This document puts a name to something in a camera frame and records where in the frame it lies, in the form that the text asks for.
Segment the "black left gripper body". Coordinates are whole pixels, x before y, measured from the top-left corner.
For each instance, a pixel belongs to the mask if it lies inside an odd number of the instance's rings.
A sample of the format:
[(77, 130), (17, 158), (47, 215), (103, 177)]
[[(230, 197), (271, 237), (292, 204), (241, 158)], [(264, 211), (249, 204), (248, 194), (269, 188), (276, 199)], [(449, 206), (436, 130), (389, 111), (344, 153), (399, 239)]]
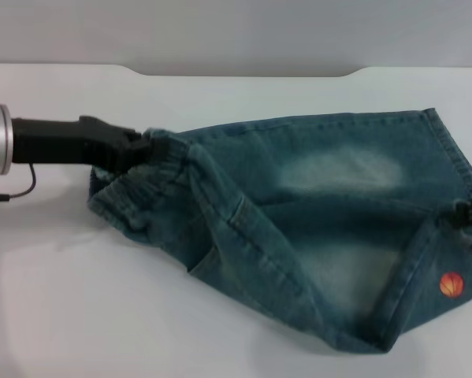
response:
[(142, 134), (95, 117), (77, 121), (15, 118), (13, 159), (17, 164), (93, 165), (123, 173), (142, 162)]

